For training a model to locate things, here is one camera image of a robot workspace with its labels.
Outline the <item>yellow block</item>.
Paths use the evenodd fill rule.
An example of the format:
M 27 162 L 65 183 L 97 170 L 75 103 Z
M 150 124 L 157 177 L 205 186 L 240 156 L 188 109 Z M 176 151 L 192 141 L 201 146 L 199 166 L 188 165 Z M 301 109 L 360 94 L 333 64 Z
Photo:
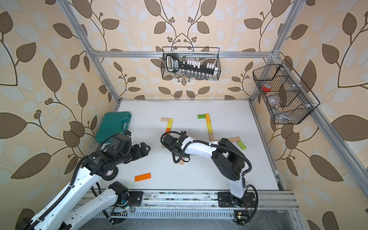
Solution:
M 172 124 L 173 124 L 173 119 L 170 118 L 169 121 L 168 121 L 168 125 L 167 125 L 167 128 L 168 129 L 171 129 L 172 128 Z
M 209 134 L 212 134 L 213 133 L 213 129 L 212 129 L 211 123 L 207 123 L 207 129 L 208 129 Z

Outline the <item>orange-yellow block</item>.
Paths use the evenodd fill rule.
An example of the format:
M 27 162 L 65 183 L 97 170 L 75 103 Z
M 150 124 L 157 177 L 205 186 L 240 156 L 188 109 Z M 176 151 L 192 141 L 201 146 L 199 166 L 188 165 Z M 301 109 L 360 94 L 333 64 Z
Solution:
M 209 114 L 205 114 L 206 117 L 206 123 L 210 124 L 211 123 L 211 119 L 210 119 L 210 115 Z

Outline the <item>light green block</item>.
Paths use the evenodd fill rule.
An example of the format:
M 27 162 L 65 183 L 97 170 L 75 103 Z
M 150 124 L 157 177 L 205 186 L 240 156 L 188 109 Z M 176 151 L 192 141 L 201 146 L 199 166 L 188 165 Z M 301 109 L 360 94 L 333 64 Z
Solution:
M 238 141 L 237 145 L 240 147 L 241 150 L 247 149 L 247 147 L 245 146 L 245 144 L 242 141 Z

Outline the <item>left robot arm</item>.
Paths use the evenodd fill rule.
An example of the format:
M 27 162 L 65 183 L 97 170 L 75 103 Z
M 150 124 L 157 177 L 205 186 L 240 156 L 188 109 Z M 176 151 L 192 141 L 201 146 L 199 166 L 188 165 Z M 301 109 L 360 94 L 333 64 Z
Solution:
M 114 134 L 103 141 L 97 150 L 83 157 L 76 165 L 71 181 L 39 213 L 29 216 L 23 209 L 17 230 L 77 230 L 94 216 L 111 206 L 128 210 L 133 202 L 128 188 L 120 182 L 112 183 L 93 200 L 75 209 L 81 198 L 101 179 L 115 178 L 119 164 L 129 164 L 146 157 L 151 147 L 146 143 L 132 144 L 126 134 Z

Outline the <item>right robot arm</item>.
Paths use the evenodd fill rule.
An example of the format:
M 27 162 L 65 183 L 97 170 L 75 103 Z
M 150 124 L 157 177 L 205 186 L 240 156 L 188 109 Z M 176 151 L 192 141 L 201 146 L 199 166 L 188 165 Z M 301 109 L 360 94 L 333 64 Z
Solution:
M 256 192 L 255 187 L 245 181 L 245 175 L 253 169 L 251 162 L 229 139 L 208 142 L 196 140 L 185 131 L 167 131 L 162 134 L 160 142 L 171 152 L 174 163 L 187 163 L 193 155 L 212 159 L 220 173 L 230 180 L 230 195 L 234 203 L 245 200 L 248 188 Z

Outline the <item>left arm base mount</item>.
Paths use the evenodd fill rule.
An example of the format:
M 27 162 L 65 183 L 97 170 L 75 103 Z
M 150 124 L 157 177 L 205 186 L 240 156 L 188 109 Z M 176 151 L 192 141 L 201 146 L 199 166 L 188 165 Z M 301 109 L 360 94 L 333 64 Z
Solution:
M 127 209 L 140 206 L 143 200 L 143 191 L 126 191 L 117 195 L 117 201 L 112 207 Z

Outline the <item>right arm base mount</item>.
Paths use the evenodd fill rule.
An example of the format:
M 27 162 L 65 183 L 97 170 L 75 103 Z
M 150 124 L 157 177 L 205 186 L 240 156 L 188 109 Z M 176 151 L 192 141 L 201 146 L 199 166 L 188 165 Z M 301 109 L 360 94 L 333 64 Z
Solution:
M 255 208 L 257 199 L 252 192 L 245 192 L 242 198 L 233 196 L 230 192 L 218 192 L 218 206 L 221 208 Z

